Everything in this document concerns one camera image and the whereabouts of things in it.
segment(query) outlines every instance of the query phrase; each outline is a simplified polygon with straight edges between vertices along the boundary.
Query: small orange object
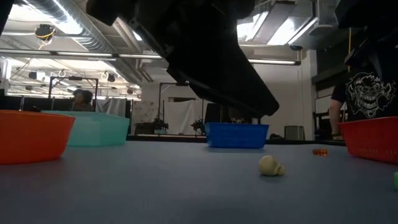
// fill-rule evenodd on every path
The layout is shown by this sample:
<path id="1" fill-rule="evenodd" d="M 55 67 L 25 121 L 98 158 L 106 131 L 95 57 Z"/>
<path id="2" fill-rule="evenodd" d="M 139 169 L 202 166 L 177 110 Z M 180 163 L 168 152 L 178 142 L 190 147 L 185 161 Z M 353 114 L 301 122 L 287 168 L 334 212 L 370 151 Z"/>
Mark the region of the small orange object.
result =
<path id="1" fill-rule="evenodd" d="M 58 159 L 74 121 L 71 116 L 0 110 L 0 164 Z"/>
<path id="2" fill-rule="evenodd" d="M 316 156 L 328 156 L 327 149 L 314 149 L 312 153 Z"/>

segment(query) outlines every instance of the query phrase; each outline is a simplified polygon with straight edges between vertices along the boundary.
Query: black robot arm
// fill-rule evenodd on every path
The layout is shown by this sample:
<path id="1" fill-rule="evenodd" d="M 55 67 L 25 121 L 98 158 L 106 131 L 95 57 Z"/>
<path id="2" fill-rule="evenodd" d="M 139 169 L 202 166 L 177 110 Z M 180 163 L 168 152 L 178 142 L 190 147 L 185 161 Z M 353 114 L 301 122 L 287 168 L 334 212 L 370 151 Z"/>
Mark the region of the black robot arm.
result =
<path id="1" fill-rule="evenodd" d="M 86 8 L 107 25 L 120 17 L 199 97 L 255 117 L 278 110 L 238 45 L 237 20 L 250 15 L 254 0 L 89 0 Z"/>
<path id="2" fill-rule="evenodd" d="M 335 10 L 339 28 L 364 27 L 367 38 L 346 58 L 353 67 L 368 61 L 386 81 L 397 80 L 398 4 L 395 1 L 341 0 Z"/>

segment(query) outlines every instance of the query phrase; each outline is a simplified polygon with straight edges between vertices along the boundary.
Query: table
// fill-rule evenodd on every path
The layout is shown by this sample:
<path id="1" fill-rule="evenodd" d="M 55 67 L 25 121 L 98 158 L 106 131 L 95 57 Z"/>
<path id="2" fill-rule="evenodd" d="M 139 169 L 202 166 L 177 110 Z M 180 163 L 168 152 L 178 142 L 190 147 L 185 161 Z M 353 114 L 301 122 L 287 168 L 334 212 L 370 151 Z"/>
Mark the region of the table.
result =
<path id="1" fill-rule="evenodd" d="M 312 149 L 329 149 L 329 156 Z M 286 175 L 259 175 L 273 155 Z M 9 223 L 398 223 L 398 166 L 341 146 L 127 142 L 69 148 L 59 161 L 0 166 L 0 221 Z"/>

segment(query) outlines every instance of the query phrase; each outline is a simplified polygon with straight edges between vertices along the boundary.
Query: teal basket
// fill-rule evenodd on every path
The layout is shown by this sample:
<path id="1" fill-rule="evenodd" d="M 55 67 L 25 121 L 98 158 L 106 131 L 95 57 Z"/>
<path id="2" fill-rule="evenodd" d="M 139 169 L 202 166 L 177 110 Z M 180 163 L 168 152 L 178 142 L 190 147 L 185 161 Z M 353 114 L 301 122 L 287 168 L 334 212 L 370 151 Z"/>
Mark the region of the teal basket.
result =
<path id="1" fill-rule="evenodd" d="M 129 119 L 120 116 L 77 111 L 42 111 L 75 117 L 68 146 L 99 147 L 126 143 Z"/>
<path id="2" fill-rule="evenodd" d="M 207 144 L 215 148 L 263 148 L 268 128 L 269 125 L 264 124 L 205 124 Z"/>

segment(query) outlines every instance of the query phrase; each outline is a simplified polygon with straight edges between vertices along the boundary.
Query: black t-shirt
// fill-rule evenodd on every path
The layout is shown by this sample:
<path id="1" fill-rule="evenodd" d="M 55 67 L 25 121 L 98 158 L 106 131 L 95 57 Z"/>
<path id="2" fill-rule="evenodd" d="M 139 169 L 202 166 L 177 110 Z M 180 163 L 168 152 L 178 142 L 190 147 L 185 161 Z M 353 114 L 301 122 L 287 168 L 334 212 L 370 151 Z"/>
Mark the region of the black t-shirt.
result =
<path id="1" fill-rule="evenodd" d="M 398 115 L 396 81 L 382 82 L 374 72 L 353 71 L 335 86 L 331 99 L 346 102 L 348 121 Z"/>

